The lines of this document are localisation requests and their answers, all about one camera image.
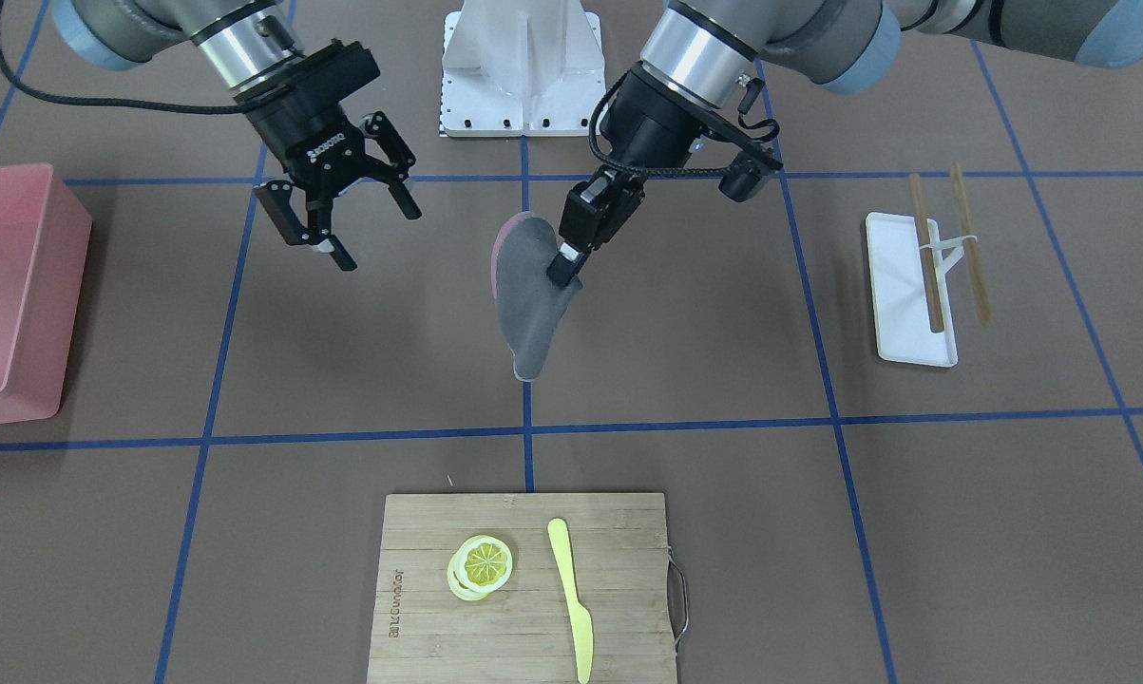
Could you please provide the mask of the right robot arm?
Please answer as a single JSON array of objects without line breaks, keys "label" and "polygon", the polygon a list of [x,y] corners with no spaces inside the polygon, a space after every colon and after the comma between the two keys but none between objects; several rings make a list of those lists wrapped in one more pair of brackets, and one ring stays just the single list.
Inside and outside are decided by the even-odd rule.
[{"label": "right robot arm", "polygon": [[405,218],[419,218],[408,178],[415,158],[381,111],[350,121],[344,101],[379,78],[371,49],[331,42],[307,51],[278,1],[55,1],[54,25],[89,64],[128,70],[193,45],[237,113],[281,167],[254,194],[283,242],[355,260],[333,232],[333,202],[361,181],[384,183]]}]

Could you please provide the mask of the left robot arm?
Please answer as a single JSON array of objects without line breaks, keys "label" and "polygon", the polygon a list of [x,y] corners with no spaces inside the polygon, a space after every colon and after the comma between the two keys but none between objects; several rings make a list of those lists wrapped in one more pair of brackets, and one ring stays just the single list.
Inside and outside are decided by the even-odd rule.
[{"label": "left robot arm", "polygon": [[636,64],[590,116],[600,165],[568,192],[549,280],[572,285],[636,213],[649,178],[719,177],[742,202],[780,170],[778,125],[719,113],[737,90],[737,112],[749,112],[764,89],[750,73],[757,64],[853,94],[887,74],[913,30],[1084,67],[1143,58],[1143,1],[668,1]]}]

